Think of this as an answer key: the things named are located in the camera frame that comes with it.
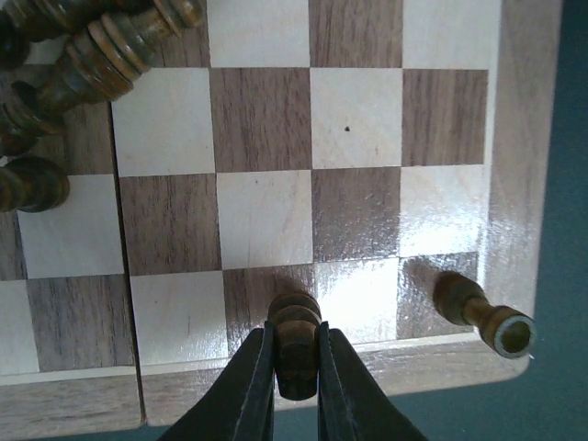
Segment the dark rook chess piece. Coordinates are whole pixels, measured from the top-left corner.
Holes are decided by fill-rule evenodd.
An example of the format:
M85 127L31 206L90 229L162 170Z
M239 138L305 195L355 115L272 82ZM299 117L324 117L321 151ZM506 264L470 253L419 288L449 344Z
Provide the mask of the dark rook chess piece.
M442 272L435 281L433 301L448 322L474 326L492 351L507 359L526 356L535 342L532 318L506 305L492 305L481 286L457 272Z

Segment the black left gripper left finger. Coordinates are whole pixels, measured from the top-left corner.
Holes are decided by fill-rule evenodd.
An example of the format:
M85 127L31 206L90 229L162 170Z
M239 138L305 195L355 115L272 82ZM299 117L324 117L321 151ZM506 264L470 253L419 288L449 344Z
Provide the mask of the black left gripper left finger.
M271 440L274 432L274 332L253 329L208 392L162 440Z

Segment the dark knight chess piece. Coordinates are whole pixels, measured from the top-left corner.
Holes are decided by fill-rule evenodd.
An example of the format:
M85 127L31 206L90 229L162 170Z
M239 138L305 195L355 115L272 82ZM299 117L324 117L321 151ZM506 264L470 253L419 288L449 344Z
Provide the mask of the dark knight chess piece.
M275 328L275 371L280 395L304 401L317 392L318 329L322 316L310 294L295 290L275 297L267 319Z

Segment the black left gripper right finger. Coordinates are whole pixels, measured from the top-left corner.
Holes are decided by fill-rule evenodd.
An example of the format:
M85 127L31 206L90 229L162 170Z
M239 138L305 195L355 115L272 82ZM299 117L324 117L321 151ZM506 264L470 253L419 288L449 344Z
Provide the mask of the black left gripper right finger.
M388 399L339 329L318 332L318 437L321 440L425 440Z

